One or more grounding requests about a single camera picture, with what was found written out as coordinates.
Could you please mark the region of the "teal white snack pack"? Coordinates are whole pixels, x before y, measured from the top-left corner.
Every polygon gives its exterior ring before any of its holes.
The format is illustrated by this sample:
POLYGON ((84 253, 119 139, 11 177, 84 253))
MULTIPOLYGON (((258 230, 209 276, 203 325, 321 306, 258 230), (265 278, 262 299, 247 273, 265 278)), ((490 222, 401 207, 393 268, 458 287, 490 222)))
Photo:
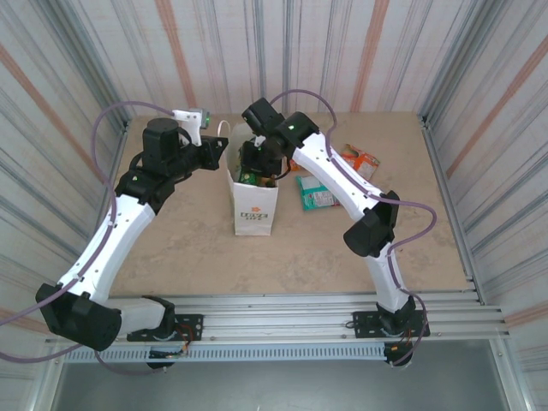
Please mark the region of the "teal white snack pack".
POLYGON ((335 195, 314 176, 297 176, 295 178, 300 190, 301 204, 304 211, 339 206, 335 195))

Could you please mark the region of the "white paper bag with handles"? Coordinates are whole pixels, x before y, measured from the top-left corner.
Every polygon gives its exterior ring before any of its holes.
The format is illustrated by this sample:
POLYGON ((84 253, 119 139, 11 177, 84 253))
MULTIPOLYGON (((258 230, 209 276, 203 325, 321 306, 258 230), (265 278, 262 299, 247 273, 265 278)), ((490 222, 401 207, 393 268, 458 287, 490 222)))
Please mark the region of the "white paper bag with handles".
POLYGON ((239 151, 245 141, 253 138, 254 135, 245 123, 236 124, 229 135, 229 144, 223 157, 226 160, 230 210, 236 235, 268 236, 271 234, 277 206, 277 183, 273 182, 267 187, 249 172, 247 182, 240 182, 242 173, 239 151))

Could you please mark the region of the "large orange snack pack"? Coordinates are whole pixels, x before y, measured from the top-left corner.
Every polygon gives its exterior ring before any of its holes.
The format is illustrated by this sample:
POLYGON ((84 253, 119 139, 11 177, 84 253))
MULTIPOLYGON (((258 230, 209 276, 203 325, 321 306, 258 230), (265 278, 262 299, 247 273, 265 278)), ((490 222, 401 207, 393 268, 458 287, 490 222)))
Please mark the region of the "large orange snack pack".
POLYGON ((380 162, 371 154, 345 144, 340 151, 341 157, 363 178, 370 180, 378 169, 380 162))

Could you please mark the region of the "gray metal panel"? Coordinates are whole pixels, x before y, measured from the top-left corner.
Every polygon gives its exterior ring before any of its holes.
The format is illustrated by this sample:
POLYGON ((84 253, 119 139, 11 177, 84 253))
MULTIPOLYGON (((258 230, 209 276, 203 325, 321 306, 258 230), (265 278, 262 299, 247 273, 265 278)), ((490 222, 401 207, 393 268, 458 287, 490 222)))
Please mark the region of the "gray metal panel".
POLYGON ((52 411, 509 411, 490 371, 378 362, 206 363, 142 377, 69 365, 52 411))

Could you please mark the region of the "aluminium frame post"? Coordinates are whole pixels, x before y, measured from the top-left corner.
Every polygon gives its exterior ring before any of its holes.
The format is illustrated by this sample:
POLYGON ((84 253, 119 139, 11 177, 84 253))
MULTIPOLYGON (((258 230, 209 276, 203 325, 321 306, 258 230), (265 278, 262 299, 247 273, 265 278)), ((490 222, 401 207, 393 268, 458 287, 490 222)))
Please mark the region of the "aluminium frame post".
POLYGON ((431 159, 433 171, 436 176, 438 187, 440 189, 441 196, 444 202, 444 208, 450 221, 450 227, 456 242, 457 251, 459 253, 459 258, 461 260, 465 276, 473 283, 479 303, 481 305, 485 305, 486 302, 484 292, 477 276, 478 270, 474 262, 471 248, 468 245, 468 240, 465 237, 464 228, 457 215, 456 206, 451 197, 448 178, 445 175, 444 169, 439 160, 438 152, 434 145, 434 133, 432 132, 432 127, 424 116, 418 116, 418 118, 420 122, 421 132, 423 134, 423 138, 426 144, 426 149, 431 159))
POLYGON ((99 230, 99 227, 102 224, 103 218, 106 216, 108 205, 110 204, 110 192, 113 190, 112 184, 116 179, 116 173, 119 169, 122 152, 125 147, 125 143, 128 137, 128 124, 124 123, 121 128, 116 132, 116 150, 113 154, 112 162, 110 163, 110 170, 108 172, 103 171, 102 167, 98 161, 98 142, 99 137, 99 124, 101 123, 101 116, 97 118, 96 123, 93 125, 92 137, 90 143, 90 150, 92 154, 92 160, 94 162, 94 169, 98 172, 98 179, 101 183, 102 188, 102 199, 100 202, 100 207, 98 208, 98 215, 93 227, 93 232, 96 233, 99 230))

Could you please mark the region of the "aluminium mounting rail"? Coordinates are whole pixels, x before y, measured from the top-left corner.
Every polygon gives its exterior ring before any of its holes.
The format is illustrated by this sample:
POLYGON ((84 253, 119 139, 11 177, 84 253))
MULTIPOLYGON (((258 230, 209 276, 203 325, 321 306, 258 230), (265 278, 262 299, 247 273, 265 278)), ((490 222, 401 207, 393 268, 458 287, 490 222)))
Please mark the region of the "aluminium mounting rail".
MULTIPOLYGON (((421 294, 430 341, 509 337, 500 307, 480 303, 473 290, 421 294)), ((205 317, 203 343, 333 343, 354 339, 351 315, 375 308, 374 293, 170 295, 177 313, 205 317)))

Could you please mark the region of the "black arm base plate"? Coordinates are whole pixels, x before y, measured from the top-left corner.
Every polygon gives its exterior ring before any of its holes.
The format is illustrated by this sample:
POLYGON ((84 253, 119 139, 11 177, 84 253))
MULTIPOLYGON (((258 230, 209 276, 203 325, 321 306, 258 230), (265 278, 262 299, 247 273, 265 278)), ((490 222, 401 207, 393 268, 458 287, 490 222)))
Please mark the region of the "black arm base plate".
POLYGON ((430 325, 424 326, 424 315, 421 310, 398 316, 380 311, 361 311, 352 313, 352 319, 346 323, 356 338, 396 338, 405 334, 418 337, 423 331, 424 337, 431 335, 430 325))
POLYGON ((166 337, 161 337, 157 331, 140 330, 127 334, 127 341, 136 342, 194 342, 200 341, 204 329, 205 317, 201 314, 176 314, 175 328, 166 337))

